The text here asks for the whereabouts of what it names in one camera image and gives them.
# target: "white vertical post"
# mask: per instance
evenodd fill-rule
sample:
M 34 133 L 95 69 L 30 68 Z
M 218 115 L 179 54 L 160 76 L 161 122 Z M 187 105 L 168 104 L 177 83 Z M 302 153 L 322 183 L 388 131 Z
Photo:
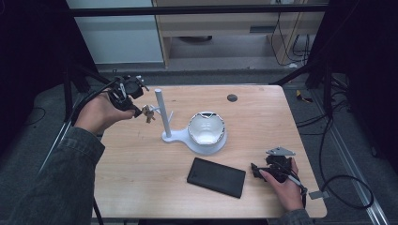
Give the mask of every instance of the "white vertical post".
M 172 137 L 172 131 L 170 130 L 169 120 L 167 118 L 166 107 L 164 106 L 163 95 L 160 89 L 155 89 L 156 100 L 158 101 L 159 108 L 161 110 L 161 120 L 163 121 L 164 131 L 166 132 L 166 137 Z

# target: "white circular base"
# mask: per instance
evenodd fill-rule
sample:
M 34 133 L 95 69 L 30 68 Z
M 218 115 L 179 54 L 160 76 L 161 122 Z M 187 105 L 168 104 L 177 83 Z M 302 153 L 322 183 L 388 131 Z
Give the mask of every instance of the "white circular base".
M 187 127 L 181 130 L 171 130 L 171 133 L 172 136 L 167 138 L 166 132 L 163 131 L 161 138 L 166 143 L 185 143 L 193 152 L 204 156 L 209 156 L 220 151 L 225 145 L 227 139 L 227 133 L 225 131 L 222 138 L 218 142 L 210 145 L 203 145 L 195 142 L 191 138 Z

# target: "white stand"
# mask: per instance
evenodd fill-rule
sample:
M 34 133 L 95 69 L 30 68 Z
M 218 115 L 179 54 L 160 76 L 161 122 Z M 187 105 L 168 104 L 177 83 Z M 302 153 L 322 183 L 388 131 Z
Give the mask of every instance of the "white stand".
M 170 121 L 172 119 L 173 112 L 170 114 L 170 118 L 167 118 L 166 107 L 164 106 L 164 100 L 161 90 L 155 89 L 155 94 L 159 107 L 158 108 L 152 107 L 152 110 L 158 112 L 161 115 L 161 120 L 163 121 L 164 125 L 164 131 L 161 134 L 161 138 L 166 143 L 185 143 L 193 152 L 204 156 L 215 154 L 225 146 L 227 139 L 226 131 L 224 132 L 223 136 L 218 142 L 210 145 L 204 145 L 204 144 L 199 144 L 192 139 L 188 131 L 188 127 L 183 128 L 181 130 L 171 130 Z

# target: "gray jacket sleeve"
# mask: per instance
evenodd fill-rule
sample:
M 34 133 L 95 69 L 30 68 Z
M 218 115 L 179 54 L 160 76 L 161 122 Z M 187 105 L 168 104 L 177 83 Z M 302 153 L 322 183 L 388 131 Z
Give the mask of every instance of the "gray jacket sleeve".
M 288 212 L 278 219 L 280 225 L 312 225 L 313 221 L 305 209 Z
M 71 127 L 8 224 L 90 224 L 95 168 L 104 149 L 92 133 Z

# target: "wall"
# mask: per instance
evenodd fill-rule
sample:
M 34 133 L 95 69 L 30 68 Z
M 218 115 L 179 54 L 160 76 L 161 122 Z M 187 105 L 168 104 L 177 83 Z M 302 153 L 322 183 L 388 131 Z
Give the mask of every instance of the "wall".
M 152 7 L 150 0 L 67 2 L 70 8 Z M 75 20 L 96 64 L 163 63 L 154 16 L 77 17 Z

